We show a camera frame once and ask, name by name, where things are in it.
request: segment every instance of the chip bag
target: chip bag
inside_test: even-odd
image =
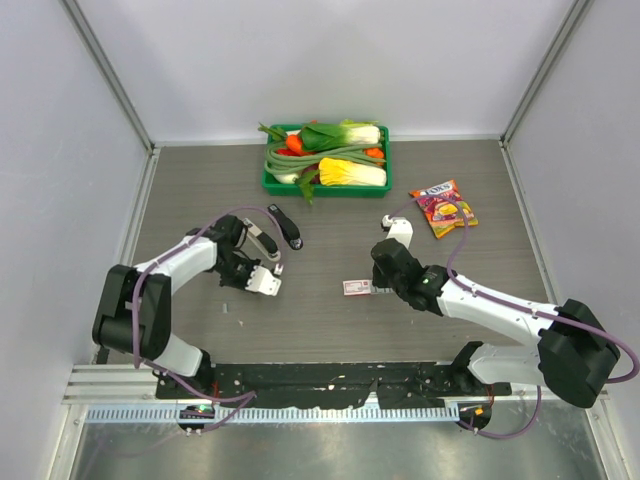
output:
[[[409,192],[409,195],[414,198],[425,194],[442,195],[450,198],[462,207],[470,226],[478,224],[478,219],[471,210],[471,207],[460,196],[460,192],[458,192],[458,185],[456,185],[455,180],[449,180],[441,185],[436,185],[435,187],[427,188],[425,190],[414,190],[413,192]],[[464,219],[454,205],[447,203],[440,198],[420,198],[417,202],[424,212],[424,216],[427,217],[427,221],[429,222],[429,225],[431,225],[436,238],[444,237],[456,227],[464,227]]]

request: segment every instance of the green plastic basket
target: green plastic basket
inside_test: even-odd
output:
[[[272,125],[272,128],[281,127],[287,131],[299,130],[302,125]],[[393,185],[393,177],[391,175],[391,149],[389,148],[389,130],[387,127],[381,127],[382,133],[382,150],[384,158],[387,160],[385,169],[387,171],[387,184],[384,187],[368,187],[361,185],[337,185],[328,187],[325,185],[315,185],[313,190],[314,197],[363,197],[363,198],[381,198],[384,197]],[[267,144],[272,143],[271,135],[267,139]],[[278,182],[273,175],[264,170],[262,172],[262,186],[270,195],[276,196],[302,196],[302,192],[297,185],[289,185]]]

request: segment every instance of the orange snack package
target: orange snack package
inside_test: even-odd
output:
[[[425,194],[442,195],[450,198],[462,207],[470,226],[478,224],[478,219],[471,210],[471,207],[463,200],[460,192],[458,192],[458,185],[456,185],[455,180],[449,180],[441,185],[436,185],[435,187],[424,190],[409,192],[409,195],[414,198]],[[458,212],[458,209],[450,203],[440,198],[421,198],[417,200],[417,203],[424,212],[424,216],[427,217],[427,221],[429,225],[431,225],[436,238],[444,237],[456,227],[464,227],[462,215]]]

